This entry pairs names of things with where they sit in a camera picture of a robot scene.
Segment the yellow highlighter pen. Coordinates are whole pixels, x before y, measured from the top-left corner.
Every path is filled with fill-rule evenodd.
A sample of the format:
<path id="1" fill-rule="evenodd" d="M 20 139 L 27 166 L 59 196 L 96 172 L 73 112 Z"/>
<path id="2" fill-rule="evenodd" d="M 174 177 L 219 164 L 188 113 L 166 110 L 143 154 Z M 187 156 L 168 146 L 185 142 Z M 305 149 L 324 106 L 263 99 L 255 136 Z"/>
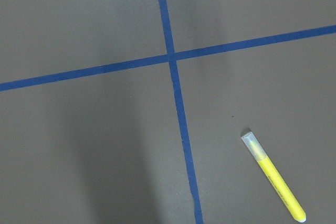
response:
<path id="1" fill-rule="evenodd" d="M 270 157 L 267 155 L 253 132 L 247 132 L 241 137 L 242 141 L 258 163 L 261 170 L 269 180 L 275 192 L 287 208 L 293 219 L 299 223 L 307 220 L 307 215 L 296 197 L 276 169 Z"/>

